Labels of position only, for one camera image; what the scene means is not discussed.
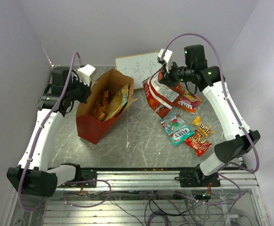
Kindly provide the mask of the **orange kettle chips bag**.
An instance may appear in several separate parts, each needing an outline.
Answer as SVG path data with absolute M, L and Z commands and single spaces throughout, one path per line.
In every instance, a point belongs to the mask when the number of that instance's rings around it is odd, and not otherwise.
M 109 104 L 109 92 L 106 90 L 97 96 L 96 102 L 93 106 L 93 109 L 90 115 L 94 119 L 102 122 L 105 118 L 105 110 L 108 104 Z

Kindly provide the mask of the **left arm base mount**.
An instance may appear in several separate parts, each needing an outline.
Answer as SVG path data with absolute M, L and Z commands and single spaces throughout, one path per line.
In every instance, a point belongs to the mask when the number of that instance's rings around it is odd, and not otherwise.
M 78 181 L 78 183 L 74 184 L 61 184 L 57 188 L 74 188 L 74 187 L 82 187 L 84 188 L 95 188 L 96 187 L 96 182 L 93 182 L 93 180 L 97 179 L 97 171 L 93 169 L 87 169 L 87 168 L 82 168 L 81 169 L 81 176 L 80 178 L 75 178 L 72 181 Z

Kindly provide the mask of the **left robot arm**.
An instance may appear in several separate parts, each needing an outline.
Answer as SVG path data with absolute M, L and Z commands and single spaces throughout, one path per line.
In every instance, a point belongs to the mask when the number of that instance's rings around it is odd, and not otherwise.
M 70 70 L 57 66 L 52 81 L 39 99 L 37 120 L 28 147 L 17 167 L 10 167 L 7 178 L 19 194 L 51 197 L 58 186 L 82 182 L 80 165 L 63 163 L 49 169 L 49 153 L 58 127 L 75 101 L 86 103 L 91 95 L 95 68 L 91 65 Z

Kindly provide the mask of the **brown teal chips bag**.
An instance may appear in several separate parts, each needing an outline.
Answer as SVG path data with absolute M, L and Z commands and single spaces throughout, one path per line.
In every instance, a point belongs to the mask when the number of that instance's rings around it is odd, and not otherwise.
M 124 85 L 112 98 L 105 109 L 104 121 L 116 117 L 128 101 L 129 84 Z

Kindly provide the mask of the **orange Fox's fruits bag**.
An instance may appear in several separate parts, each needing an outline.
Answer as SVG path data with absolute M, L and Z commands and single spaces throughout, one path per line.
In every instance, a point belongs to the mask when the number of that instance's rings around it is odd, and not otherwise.
M 200 105 L 201 101 L 202 98 L 185 90 L 184 94 L 176 102 L 176 106 L 191 114 L 195 114 L 196 109 Z

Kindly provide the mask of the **red brown paper bag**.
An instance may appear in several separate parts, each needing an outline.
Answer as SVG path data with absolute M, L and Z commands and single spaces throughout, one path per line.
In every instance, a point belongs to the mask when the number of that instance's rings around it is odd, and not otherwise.
M 78 105 L 78 136 L 97 144 L 134 101 L 133 90 L 133 78 L 115 69 L 102 74 L 91 88 L 87 103 Z

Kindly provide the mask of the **red Doritos bag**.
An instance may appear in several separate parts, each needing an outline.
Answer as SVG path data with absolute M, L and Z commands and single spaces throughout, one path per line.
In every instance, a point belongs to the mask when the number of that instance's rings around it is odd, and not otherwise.
M 161 84 L 158 81 L 158 74 L 144 80 L 143 88 L 150 108 L 160 117 L 164 118 L 176 105 L 176 102 L 184 94 L 181 85 L 176 88 Z

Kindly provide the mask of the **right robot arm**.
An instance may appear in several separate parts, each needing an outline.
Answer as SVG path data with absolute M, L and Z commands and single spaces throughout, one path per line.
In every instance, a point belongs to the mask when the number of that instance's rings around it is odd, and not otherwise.
M 161 49 L 157 60 L 162 65 L 159 82 L 176 87 L 179 82 L 191 82 L 210 102 L 222 126 L 225 141 L 216 144 L 213 154 L 197 166 L 193 175 L 198 186 L 210 181 L 210 175 L 223 168 L 231 160 L 242 157 L 259 141 L 260 133 L 252 130 L 236 108 L 220 67 L 207 65 L 202 45 L 184 48 L 185 66 L 177 66 L 172 51 Z

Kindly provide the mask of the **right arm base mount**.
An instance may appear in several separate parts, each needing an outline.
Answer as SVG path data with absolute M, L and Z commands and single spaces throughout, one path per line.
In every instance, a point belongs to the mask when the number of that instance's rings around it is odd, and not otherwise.
M 181 187 L 220 187 L 220 181 L 217 173 L 205 176 L 199 169 L 184 168 L 174 177 L 180 182 Z

